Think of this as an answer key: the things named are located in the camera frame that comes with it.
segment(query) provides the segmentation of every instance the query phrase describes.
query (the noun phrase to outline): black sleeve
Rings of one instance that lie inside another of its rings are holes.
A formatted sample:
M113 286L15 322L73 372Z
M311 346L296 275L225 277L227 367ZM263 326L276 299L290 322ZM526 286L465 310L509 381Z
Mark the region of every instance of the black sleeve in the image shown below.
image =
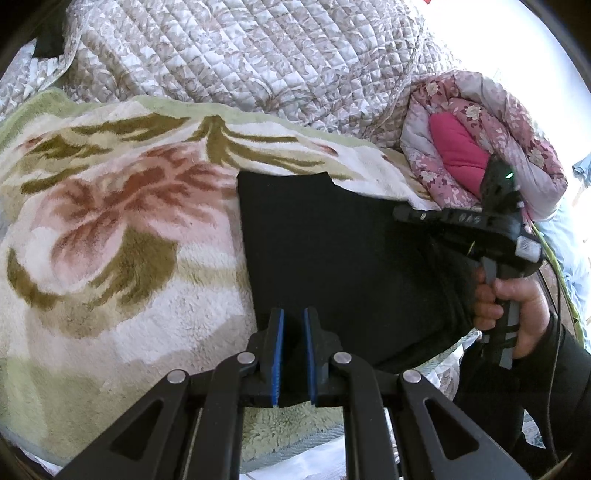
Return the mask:
M515 362L513 373L519 379L521 405L547 439L548 390L559 332L560 350L550 397L550 421L556 449L572 452L591 419L591 355L552 318L536 349Z

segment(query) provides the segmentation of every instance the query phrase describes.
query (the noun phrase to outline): metal screw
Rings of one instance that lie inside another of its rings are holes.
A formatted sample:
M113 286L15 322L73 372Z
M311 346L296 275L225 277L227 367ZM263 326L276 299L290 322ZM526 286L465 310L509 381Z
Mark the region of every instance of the metal screw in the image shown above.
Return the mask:
M255 354L250 352L239 353L236 358L238 359L238 363L242 365L250 365L256 360Z
M421 381L421 374L416 370L406 370L402 374L402 378L408 383L419 383Z
M166 375L166 380L169 383L183 383L185 378L187 378L187 374L182 370L173 370Z
M346 365L351 361L351 354L348 352L336 352L333 358L338 364Z

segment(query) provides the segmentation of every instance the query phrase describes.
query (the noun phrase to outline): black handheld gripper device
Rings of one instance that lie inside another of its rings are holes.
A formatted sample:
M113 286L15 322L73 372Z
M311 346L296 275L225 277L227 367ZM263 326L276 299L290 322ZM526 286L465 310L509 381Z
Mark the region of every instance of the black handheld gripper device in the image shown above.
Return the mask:
M536 272L542 263L540 240L525 230L524 202L511 166L491 155L480 184L482 211L444 208L415 210L408 204L394 207L394 219L424 225L447 247L480 261L486 282L520 278ZM519 330L519 303L501 301L504 314L483 336L483 356L511 369Z

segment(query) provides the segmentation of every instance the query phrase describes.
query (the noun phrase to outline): human hand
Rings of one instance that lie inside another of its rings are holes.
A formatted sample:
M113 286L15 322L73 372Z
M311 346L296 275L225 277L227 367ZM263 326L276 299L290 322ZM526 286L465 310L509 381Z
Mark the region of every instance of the human hand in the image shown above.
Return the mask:
M521 303L519 332L513 358L523 358L534 351L550 324L550 311L542 289L531 277L496 279L493 286L487 285L484 269L476 270L476 303L474 327L483 332L495 327L503 316L503 308L495 303L501 300L516 300Z

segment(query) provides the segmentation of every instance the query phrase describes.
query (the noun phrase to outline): fleece blanket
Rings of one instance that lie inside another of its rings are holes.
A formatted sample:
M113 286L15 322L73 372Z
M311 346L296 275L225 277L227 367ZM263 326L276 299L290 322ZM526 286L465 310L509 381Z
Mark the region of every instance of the fleece blanket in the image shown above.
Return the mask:
M213 103L77 105L50 89L3 124L4 435L64 465L168 371L246 347L240 168L327 171L343 188L437 208L398 152ZM341 421L309 404L249 409L243 459Z
M459 67L414 0L74 0L64 53L33 51L0 81L0 119L65 72L76 101L216 102L383 147L413 86Z
M429 117L449 112L488 153L512 165L531 220L552 217L567 179L556 151L526 108L499 83L476 72L448 72L411 96L401 148L413 172L441 207L474 207L478 199L445 169Z

